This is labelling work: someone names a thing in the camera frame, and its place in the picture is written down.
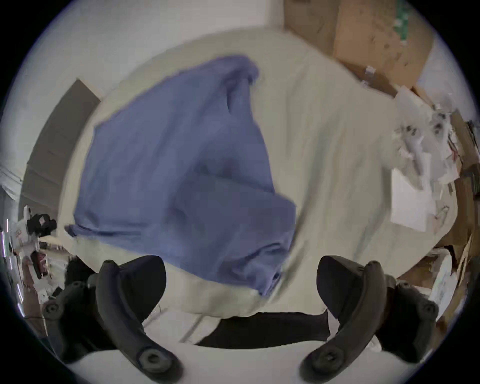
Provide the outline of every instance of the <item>black fabric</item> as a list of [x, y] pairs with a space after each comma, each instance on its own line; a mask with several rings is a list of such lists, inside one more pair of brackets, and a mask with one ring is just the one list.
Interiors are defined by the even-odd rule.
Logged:
[[304, 313], [257, 313], [232, 317], [197, 345], [224, 349], [271, 348], [301, 341], [327, 341], [330, 336], [327, 311], [318, 316]]
[[88, 278], [95, 272], [87, 266], [79, 257], [72, 257], [65, 269], [65, 287], [69, 286], [75, 281], [83, 281], [86, 283]]

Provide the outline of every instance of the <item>cardboard box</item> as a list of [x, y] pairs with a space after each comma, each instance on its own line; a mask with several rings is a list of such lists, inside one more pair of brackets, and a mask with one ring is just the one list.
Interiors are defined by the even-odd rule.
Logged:
[[[456, 220], [450, 231], [438, 242], [437, 247], [447, 245], [464, 247], [476, 226], [475, 202], [470, 179], [459, 178], [455, 180], [455, 190], [458, 204]], [[461, 253], [455, 254], [457, 260], [459, 260], [459, 257], [461, 257]]]
[[412, 9], [406, 45], [394, 30], [397, 0], [285, 0], [285, 25], [323, 53], [371, 66], [397, 85], [417, 82], [433, 30]]
[[480, 163], [478, 148], [475, 145], [475, 139], [468, 125], [463, 121], [462, 115], [458, 110], [454, 111], [451, 116], [452, 128], [458, 138], [458, 153], [463, 163], [463, 169], [466, 170], [471, 166]]
[[391, 97], [395, 97], [397, 95], [398, 91], [393, 87], [393, 85], [388, 81], [388, 79], [383, 73], [375, 71], [375, 74], [373, 76], [370, 76], [366, 73], [367, 67], [342, 61], [341, 63], [350, 72], [352, 72], [357, 79], [367, 82], [369, 87], [376, 89], [377, 91], [386, 93]]

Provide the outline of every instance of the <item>blue cloth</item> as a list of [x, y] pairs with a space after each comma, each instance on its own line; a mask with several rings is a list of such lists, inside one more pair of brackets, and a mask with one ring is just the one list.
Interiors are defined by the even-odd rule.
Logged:
[[96, 127], [75, 235], [268, 295], [295, 228], [250, 106], [258, 69], [222, 57], [169, 77]]

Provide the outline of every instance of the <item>paper sheet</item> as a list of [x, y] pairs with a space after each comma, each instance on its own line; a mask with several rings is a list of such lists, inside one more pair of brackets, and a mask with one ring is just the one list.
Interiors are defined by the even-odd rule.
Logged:
[[427, 230], [425, 195], [415, 189], [398, 169], [392, 170], [392, 215], [390, 221], [420, 232]]

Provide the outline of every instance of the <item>white sheet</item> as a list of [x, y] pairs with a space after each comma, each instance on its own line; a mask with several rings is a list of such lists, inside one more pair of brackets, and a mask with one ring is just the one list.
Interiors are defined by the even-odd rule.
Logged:
[[[214, 57], [248, 55], [259, 67], [252, 110], [267, 146], [277, 193], [297, 205], [297, 229], [283, 277], [267, 298], [249, 288], [202, 280], [171, 265], [162, 308], [228, 318], [256, 312], [320, 314], [316, 289], [324, 255], [365, 264], [382, 263], [400, 276], [448, 232], [456, 218], [455, 192], [443, 227], [425, 233], [390, 222], [391, 169], [404, 167], [392, 133], [397, 112], [391, 97], [363, 88], [341, 65], [282, 31], [238, 30], [171, 49], [132, 73], [99, 105], [77, 145], [65, 178], [59, 228], [73, 222], [84, 160], [93, 128], [163, 78]], [[98, 271], [106, 259], [118, 264], [139, 255], [95, 240], [61, 242]]]

